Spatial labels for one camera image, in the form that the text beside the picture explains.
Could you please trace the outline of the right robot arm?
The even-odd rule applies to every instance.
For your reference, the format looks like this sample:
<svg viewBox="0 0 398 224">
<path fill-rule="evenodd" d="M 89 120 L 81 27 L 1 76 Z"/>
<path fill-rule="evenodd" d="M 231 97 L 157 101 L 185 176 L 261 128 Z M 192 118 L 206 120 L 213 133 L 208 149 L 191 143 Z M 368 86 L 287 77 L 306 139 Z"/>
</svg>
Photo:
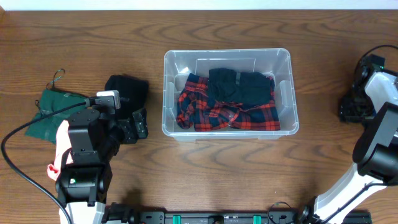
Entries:
<svg viewBox="0 0 398 224">
<path fill-rule="evenodd" d="M 351 89 L 340 101 L 339 117 L 365 127 L 353 150 L 353 163 L 327 192 L 304 209 L 302 223 L 370 223 L 352 214 L 372 194 L 397 185 L 397 73 L 383 57 L 363 56 Z"/>
</svg>

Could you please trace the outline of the black garment small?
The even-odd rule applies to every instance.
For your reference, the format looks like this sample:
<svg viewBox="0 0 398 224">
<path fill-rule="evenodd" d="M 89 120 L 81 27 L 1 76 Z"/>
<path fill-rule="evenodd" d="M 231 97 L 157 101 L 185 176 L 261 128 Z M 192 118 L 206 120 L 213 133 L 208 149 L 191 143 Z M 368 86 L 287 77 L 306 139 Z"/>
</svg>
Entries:
<svg viewBox="0 0 398 224">
<path fill-rule="evenodd" d="M 225 103 L 268 104 L 274 80 L 259 72 L 237 72 L 228 68 L 209 70 L 207 95 Z"/>
</svg>

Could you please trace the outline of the red black plaid shirt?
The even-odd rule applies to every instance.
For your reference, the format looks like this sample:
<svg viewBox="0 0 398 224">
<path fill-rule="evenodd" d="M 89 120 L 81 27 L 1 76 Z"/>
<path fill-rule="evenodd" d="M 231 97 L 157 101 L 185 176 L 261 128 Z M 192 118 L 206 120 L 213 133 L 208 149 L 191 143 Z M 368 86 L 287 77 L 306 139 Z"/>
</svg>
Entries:
<svg viewBox="0 0 398 224">
<path fill-rule="evenodd" d="M 208 77 L 189 74 L 177 101 L 176 123 L 180 128 L 193 127 L 198 132 L 227 127 L 251 131 L 280 130 L 274 91 L 268 104 L 225 103 L 207 95 Z"/>
</svg>

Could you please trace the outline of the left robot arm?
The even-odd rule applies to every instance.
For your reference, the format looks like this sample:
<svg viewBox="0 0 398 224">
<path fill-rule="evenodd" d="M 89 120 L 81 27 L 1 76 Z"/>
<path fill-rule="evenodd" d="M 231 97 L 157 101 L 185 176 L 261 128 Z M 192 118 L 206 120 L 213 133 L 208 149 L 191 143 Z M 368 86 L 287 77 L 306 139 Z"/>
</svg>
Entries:
<svg viewBox="0 0 398 224">
<path fill-rule="evenodd" d="M 107 205 L 112 179 L 111 159 L 122 144 L 148 136 L 147 111 L 117 119 L 107 110 L 84 109 L 69 119 L 71 147 L 63 153 L 56 181 L 62 223 L 137 223 L 139 215 L 127 205 Z"/>
</svg>

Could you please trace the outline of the black garment with tape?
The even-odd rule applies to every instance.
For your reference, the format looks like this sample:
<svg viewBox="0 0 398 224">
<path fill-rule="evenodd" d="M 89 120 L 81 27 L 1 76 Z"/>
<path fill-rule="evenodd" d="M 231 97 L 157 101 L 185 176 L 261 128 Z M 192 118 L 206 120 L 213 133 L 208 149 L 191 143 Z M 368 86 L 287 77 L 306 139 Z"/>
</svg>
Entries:
<svg viewBox="0 0 398 224">
<path fill-rule="evenodd" d="M 133 112 L 144 107 L 149 82 L 128 75 L 112 75 L 104 89 L 119 92 L 121 107 L 117 110 L 116 116 L 118 119 L 128 119 Z"/>
</svg>

